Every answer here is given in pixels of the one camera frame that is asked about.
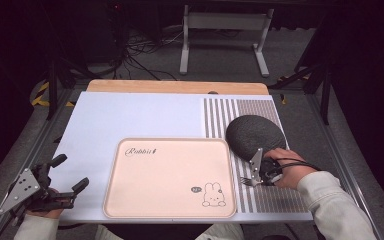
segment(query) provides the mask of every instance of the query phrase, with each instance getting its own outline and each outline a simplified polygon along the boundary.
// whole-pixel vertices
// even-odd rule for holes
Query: black round object
[[[244,115],[235,118],[226,129],[226,142],[241,159],[249,161],[263,148],[263,154],[275,149],[286,149],[282,130],[267,118]]]

